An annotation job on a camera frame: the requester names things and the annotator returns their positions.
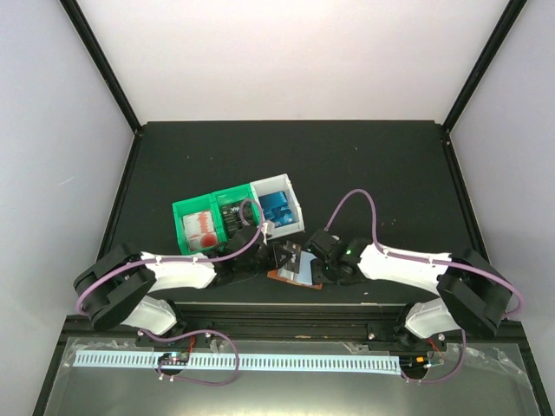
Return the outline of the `brown leather card holder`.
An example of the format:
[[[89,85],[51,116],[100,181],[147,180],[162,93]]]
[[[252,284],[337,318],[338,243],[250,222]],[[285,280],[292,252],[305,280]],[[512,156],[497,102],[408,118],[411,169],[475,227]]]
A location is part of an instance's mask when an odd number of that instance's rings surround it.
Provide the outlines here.
[[[293,284],[309,289],[321,289],[321,283],[314,283],[311,262],[316,257],[309,252],[293,253],[291,259],[280,269],[272,270],[267,276],[275,281]]]

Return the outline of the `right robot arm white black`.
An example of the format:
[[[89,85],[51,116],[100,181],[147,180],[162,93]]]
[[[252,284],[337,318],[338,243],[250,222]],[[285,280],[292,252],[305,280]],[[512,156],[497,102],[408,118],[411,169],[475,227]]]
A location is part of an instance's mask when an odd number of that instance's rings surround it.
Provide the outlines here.
[[[370,239],[347,242],[318,230],[305,246],[313,255],[314,282],[351,285],[387,281],[427,291],[434,299],[412,302],[394,328],[396,343],[416,348],[425,339],[457,329],[491,339],[506,317],[510,283],[475,250],[421,253]]]

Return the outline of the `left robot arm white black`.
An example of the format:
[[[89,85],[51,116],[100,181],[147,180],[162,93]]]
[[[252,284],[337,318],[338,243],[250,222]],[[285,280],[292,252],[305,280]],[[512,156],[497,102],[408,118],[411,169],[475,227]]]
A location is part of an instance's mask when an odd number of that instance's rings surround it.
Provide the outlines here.
[[[156,255],[122,244],[75,279],[76,311],[96,331],[129,326],[175,346],[185,339],[187,324],[173,299],[155,293],[227,285],[277,270],[288,259],[263,228],[252,225],[228,242],[190,255]]]

